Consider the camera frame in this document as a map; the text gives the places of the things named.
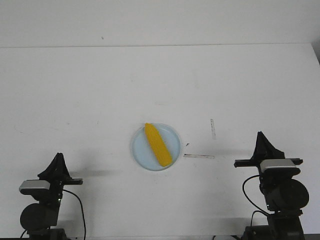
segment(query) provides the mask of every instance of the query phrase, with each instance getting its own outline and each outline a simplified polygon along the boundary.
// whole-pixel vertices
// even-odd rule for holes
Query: yellow corn
[[[156,127],[151,123],[146,123],[144,133],[159,164],[162,167],[170,165],[172,163],[170,152]]]

